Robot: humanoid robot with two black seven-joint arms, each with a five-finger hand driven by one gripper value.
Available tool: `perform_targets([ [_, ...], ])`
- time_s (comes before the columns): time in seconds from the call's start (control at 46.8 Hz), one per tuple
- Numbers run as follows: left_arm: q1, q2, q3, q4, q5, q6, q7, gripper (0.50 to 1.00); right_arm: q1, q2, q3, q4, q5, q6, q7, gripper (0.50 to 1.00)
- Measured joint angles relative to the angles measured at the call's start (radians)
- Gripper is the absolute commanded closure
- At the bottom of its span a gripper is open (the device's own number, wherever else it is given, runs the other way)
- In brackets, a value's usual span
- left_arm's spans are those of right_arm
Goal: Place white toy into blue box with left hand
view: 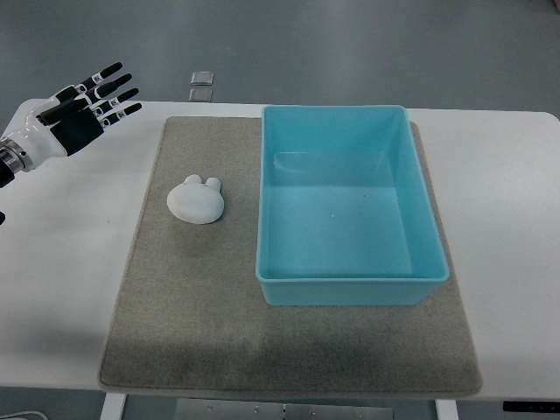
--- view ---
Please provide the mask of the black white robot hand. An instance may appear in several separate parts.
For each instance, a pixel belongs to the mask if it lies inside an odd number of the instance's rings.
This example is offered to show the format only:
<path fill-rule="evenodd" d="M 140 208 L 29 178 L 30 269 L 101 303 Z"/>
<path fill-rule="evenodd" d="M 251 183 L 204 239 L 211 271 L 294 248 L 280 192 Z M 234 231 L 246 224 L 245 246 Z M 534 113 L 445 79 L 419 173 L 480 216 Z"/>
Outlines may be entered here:
<path fill-rule="evenodd" d="M 114 95 L 132 79 L 129 73 L 110 79 L 122 68 L 116 62 L 64 87 L 32 108 L 21 128 L 1 137 L 1 149 L 7 149 L 16 161 L 15 176 L 37 169 L 50 158 L 72 156 L 142 108 L 138 102 L 125 104 L 138 94 L 136 88 Z"/>

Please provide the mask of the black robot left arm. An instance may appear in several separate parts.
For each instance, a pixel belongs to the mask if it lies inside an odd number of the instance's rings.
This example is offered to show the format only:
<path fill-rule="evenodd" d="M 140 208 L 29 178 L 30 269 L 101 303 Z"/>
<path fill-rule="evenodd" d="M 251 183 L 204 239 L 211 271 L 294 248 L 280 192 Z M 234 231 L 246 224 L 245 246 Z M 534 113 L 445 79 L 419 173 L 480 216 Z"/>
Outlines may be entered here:
<path fill-rule="evenodd" d="M 16 161 L 7 149 L 1 149 L 0 157 L 0 187 L 4 188 L 15 179 Z"/>

